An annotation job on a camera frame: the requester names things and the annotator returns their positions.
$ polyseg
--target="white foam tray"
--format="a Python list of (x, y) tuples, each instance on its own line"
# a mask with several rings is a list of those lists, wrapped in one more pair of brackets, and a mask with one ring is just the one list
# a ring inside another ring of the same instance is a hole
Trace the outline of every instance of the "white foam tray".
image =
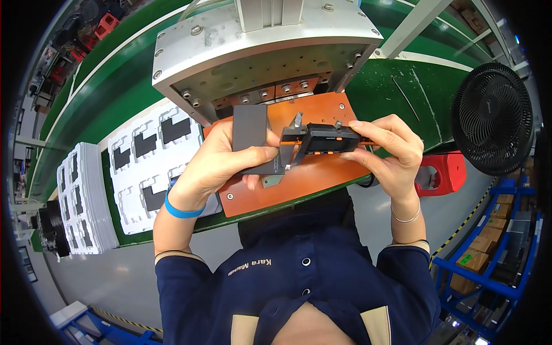
[(118, 247), (98, 145), (78, 143), (57, 168), (56, 180), (65, 237), (71, 253), (102, 254)]
[[(168, 119), (172, 119), (173, 125), (190, 119), (191, 133), (164, 144), (161, 122)], [(136, 157), (135, 137), (141, 133), (144, 139), (157, 136), (155, 149)], [(153, 229), (159, 210), (147, 210), (142, 190), (151, 186), (153, 194), (166, 191), (171, 178), (182, 174), (202, 142), (201, 126), (172, 102), (136, 119), (120, 130), (117, 136), (108, 140), (109, 171), (113, 180), (114, 198), (126, 235)], [(115, 168), (114, 151), (118, 148), (120, 152), (130, 149), (130, 161)], [(221, 210), (218, 195), (212, 194), (200, 217)]]

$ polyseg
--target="hand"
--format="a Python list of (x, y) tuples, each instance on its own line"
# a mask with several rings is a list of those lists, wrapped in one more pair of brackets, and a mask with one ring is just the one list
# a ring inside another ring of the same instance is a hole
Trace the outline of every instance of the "hand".
[(397, 115), (391, 114), (370, 122), (351, 121), (357, 133), (372, 139), (394, 157), (381, 159), (362, 148), (341, 154), (341, 158), (357, 161), (372, 171), (384, 192), (392, 199), (412, 195), (414, 179), (422, 162), (423, 142)]
[[(201, 209), (210, 194), (219, 190), (234, 174), (272, 160), (277, 154), (280, 139), (267, 129), (265, 147), (250, 147), (232, 152), (231, 121), (217, 124), (184, 169), (169, 193), (169, 202), (182, 211)], [(259, 175), (244, 175), (250, 190)]]

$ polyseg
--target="blue wristband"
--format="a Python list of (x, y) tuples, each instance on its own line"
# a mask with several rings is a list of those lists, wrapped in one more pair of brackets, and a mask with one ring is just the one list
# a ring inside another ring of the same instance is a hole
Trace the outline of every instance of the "blue wristband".
[(171, 186), (167, 189), (167, 193), (165, 194), (165, 209), (169, 214), (173, 217), (180, 218), (180, 219), (189, 219), (189, 218), (195, 218), (199, 217), (199, 215), (205, 210), (205, 206), (203, 206), (202, 209), (197, 211), (180, 211), (177, 210), (169, 203), (168, 195), (169, 191), (171, 190), (172, 186), (175, 184), (176, 181), (171, 181)]

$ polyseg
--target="yellow-black floor tape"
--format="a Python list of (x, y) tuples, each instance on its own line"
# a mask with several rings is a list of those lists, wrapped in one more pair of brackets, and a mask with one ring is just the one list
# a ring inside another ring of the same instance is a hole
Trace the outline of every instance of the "yellow-black floor tape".
[(132, 322), (132, 321), (129, 321), (129, 320), (125, 320), (125, 319), (123, 319), (122, 317), (119, 317), (119, 316), (115, 316), (115, 315), (113, 315), (113, 314), (110, 314), (110, 313), (108, 313), (108, 312), (106, 312), (106, 311), (103, 311), (103, 310), (100, 309), (100, 308), (97, 308), (97, 307), (93, 306), (93, 305), (91, 305), (91, 307), (92, 307), (92, 309), (94, 309), (95, 311), (98, 311), (98, 312), (101, 312), (101, 313), (103, 313), (103, 314), (106, 314), (107, 316), (110, 316), (110, 317), (112, 317), (112, 318), (114, 318), (114, 319), (117, 319), (117, 320), (119, 320), (119, 321), (126, 322), (126, 323), (129, 323), (129, 324), (134, 325), (134, 326), (137, 326), (137, 327), (142, 327), (142, 328), (145, 328), (145, 329), (147, 329), (147, 330), (151, 330), (151, 331), (155, 331), (155, 332), (161, 332), (161, 333), (163, 332), (163, 330), (160, 330), (160, 329), (158, 329), (158, 328), (148, 327), (148, 326), (141, 325), (141, 324), (139, 324), (139, 323), (135, 323), (135, 322)]
[(445, 243), (443, 243), (433, 254), (431, 254), (431, 257), (429, 258), (429, 269), (431, 269), (431, 264), (433, 263), (433, 258), (437, 255), (437, 253), (439, 253), (441, 250), (443, 250), (443, 248), (449, 244), (450, 240), (452, 240), (454, 238), (454, 236), (456, 236), (456, 234), (458, 233), (458, 231), (462, 230), (462, 228), (464, 227), (464, 225), (466, 225), (468, 223), (468, 221), (470, 220), (471, 216), (474, 215), (475, 211), (479, 208), (479, 206), (481, 205), (481, 203), (483, 202), (483, 200), (485, 200), (485, 198), (487, 197), (487, 195), (489, 194), (489, 190), (491, 190), (491, 187), (492, 185), (495, 183), (495, 180), (496, 180), (496, 177), (494, 179), (492, 179), (492, 182), (491, 182), (491, 185), (487, 188), (487, 191), (485, 192), (485, 194), (483, 195), (483, 197), (481, 198), (481, 200), (479, 200), (479, 202), (477, 203), (477, 205), (475, 206), (475, 209), (470, 213), (470, 215), (466, 218), (466, 220), (464, 220), (462, 222), (462, 224), (458, 227), (458, 229), (456, 229), (456, 231), (454, 231), (454, 233), (449, 237), (448, 240), (445, 241)]

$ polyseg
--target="green workbench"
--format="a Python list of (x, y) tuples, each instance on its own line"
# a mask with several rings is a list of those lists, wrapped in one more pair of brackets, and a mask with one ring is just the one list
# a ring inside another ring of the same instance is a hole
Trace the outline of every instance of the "green workbench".
[[(72, 83), (73, 76), (68, 79), (40, 132), (40, 139), (46, 140), (47, 147), (42, 149), (38, 164), (40, 149), (32, 156), (28, 175), (30, 182), (27, 184), (30, 199), (40, 202), (48, 200), (57, 187), (56, 168), (76, 143), (99, 143), (134, 115), (164, 98), (151, 86), (155, 40), (158, 32), (175, 24), (180, 16), (176, 12), (167, 14), (187, 3), (189, 1), (182, 0), (152, 2), (122, 22), (83, 60), (75, 75), (75, 82)], [(363, 1), (361, 8), (382, 35), (388, 38), (412, 6), (397, 0), (369, 0)], [(439, 18), (442, 20), (435, 19), (405, 51), (435, 56), (468, 68), (491, 61), (489, 51), (482, 44), (472, 45), (458, 53), (471, 43), (470, 39), (475, 38), (475, 34), (446, 12)], [(452, 138), (450, 106), (467, 73), (466, 68), (447, 64), (369, 59), (347, 86), (346, 94), (359, 120), (371, 121), (396, 113), (424, 140), (426, 150), (430, 150)], [(397, 83), (412, 103), (420, 121), (416, 120), (408, 103), (393, 84), (392, 76), (397, 76)], [(378, 154), (387, 153), (379, 150)], [(113, 197), (107, 151), (102, 153), (102, 163), (109, 209), (121, 247), (152, 241), (151, 231), (123, 234)], [(221, 212), (203, 217), (198, 219), (194, 231), (205, 231), (250, 219), (354, 182), (240, 216), (227, 218)], [(33, 236), (33, 244), (36, 251), (41, 250), (37, 235)]]

